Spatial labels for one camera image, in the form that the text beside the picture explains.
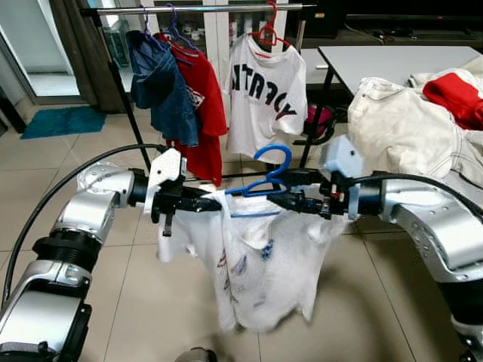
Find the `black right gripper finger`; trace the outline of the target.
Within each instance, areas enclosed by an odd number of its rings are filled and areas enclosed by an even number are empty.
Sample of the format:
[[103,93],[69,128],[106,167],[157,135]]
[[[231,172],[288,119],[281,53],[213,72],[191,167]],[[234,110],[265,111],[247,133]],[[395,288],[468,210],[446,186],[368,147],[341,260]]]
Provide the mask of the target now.
[[321,184],[331,186],[331,181],[321,171],[285,171],[285,184],[290,187]]
[[319,214],[323,211],[320,200],[305,197],[303,194],[270,195],[270,202],[295,213]]

